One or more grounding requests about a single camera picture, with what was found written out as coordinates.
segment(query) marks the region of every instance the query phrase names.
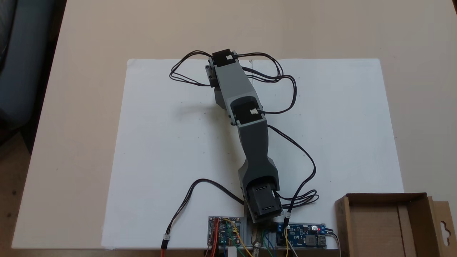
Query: yellow wire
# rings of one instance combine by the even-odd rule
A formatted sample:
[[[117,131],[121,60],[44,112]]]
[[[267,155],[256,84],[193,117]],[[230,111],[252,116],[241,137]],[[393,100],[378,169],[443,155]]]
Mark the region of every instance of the yellow wire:
[[[286,238],[286,257],[289,254],[289,240],[287,239],[287,228],[284,228],[284,237]]]
[[[236,225],[235,225],[235,223],[233,223],[233,221],[231,221],[231,220],[228,220],[228,219],[223,219],[223,220],[225,220],[225,221],[228,221],[228,222],[232,223],[232,226],[233,226],[233,230],[235,231],[236,235],[238,236],[238,238],[239,238],[239,241],[240,241],[240,242],[241,242],[241,244],[243,245],[244,249],[246,250],[246,252],[248,252],[249,256],[251,256],[251,257],[254,257],[254,256],[252,256],[252,254],[249,252],[249,250],[248,250],[248,249],[246,248],[246,246],[244,245],[244,243],[243,243],[243,240],[241,239],[241,236],[239,236],[239,234],[238,234],[238,229],[236,229]]]

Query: electronics board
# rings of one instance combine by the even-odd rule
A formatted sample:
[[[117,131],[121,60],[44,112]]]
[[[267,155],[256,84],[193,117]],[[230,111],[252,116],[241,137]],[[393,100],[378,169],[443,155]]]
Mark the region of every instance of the electronics board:
[[[293,247],[327,248],[325,224],[289,223],[287,239]],[[276,246],[285,247],[283,223],[277,223]]]
[[[236,230],[240,235],[242,235],[241,231],[241,223],[243,218],[241,217],[214,217],[210,216],[208,217],[208,237],[207,237],[207,244],[212,244],[213,243],[213,233],[214,233],[214,223],[217,222],[219,219],[219,225],[218,225],[218,244],[221,246],[225,243],[226,246],[230,245],[240,245],[240,241],[238,237],[236,236],[235,231],[233,230],[233,225],[232,223],[225,221],[223,219],[228,219],[232,221],[235,226]]]

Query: green wire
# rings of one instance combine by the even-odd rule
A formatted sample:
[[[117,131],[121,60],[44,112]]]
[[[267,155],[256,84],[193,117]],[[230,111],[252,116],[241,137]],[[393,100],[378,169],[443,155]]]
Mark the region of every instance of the green wire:
[[[236,246],[236,249],[241,253],[241,255],[242,255],[243,257],[246,257],[246,255],[244,255],[243,252],[238,248],[238,245],[235,244],[235,246]]]
[[[262,231],[262,238],[264,238],[264,236],[265,236],[265,230]],[[271,257],[274,257],[273,254],[271,253],[269,247],[268,247],[268,244],[265,243],[265,240],[262,240],[262,241],[263,241],[263,243],[264,243],[264,245],[265,245],[265,248],[266,248],[266,250],[268,251],[268,253],[271,255]]]
[[[225,224],[226,224],[227,232],[229,232],[229,234],[230,234],[230,241],[232,241],[232,231],[229,230],[229,223],[226,221]],[[244,255],[244,253],[238,248],[238,245],[236,245],[236,242],[234,243],[234,245],[235,245],[236,249],[241,253],[241,255],[243,257],[246,257],[246,255]]]

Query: blue wire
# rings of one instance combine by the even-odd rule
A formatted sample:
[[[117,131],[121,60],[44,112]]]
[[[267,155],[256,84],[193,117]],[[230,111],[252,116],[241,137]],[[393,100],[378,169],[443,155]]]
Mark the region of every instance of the blue wire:
[[[225,241],[227,240],[227,229],[228,229],[228,227],[225,227],[224,244],[223,244],[223,249],[222,249],[222,251],[224,252],[224,257],[227,257],[227,254],[225,253]]]
[[[271,248],[273,249],[273,253],[275,253],[275,257],[277,257],[276,250],[275,250],[273,244],[270,242],[270,239],[268,238],[269,237],[268,232],[265,232],[265,234],[263,234],[263,237],[268,241],[268,244],[270,244]]]

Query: white paper sheet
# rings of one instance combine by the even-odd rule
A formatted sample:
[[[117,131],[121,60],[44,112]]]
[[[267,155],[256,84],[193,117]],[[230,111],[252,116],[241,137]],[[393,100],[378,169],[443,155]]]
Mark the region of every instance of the white paper sheet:
[[[169,79],[178,60],[132,59],[127,64],[102,245],[160,248],[166,227],[190,184],[215,180],[242,197],[238,169],[244,162],[237,129],[216,105],[213,90]],[[268,123],[303,146],[317,174],[303,192],[320,199],[293,210],[291,222],[326,223],[336,229],[334,202],[346,193],[403,192],[397,151],[378,59],[285,59],[298,97]],[[207,83],[206,60],[188,60],[181,73]],[[243,66],[275,74],[266,60]],[[286,108],[289,81],[253,81],[266,111]],[[269,130],[269,156],[280,178],[280,194],[291,197],[312,171],[304,154]],[[214,186],[196,186],[173,224],[168,248],[206,248],[207,217],[242,216],[243,206]],[[336,248],[328,240],[329,248]]]

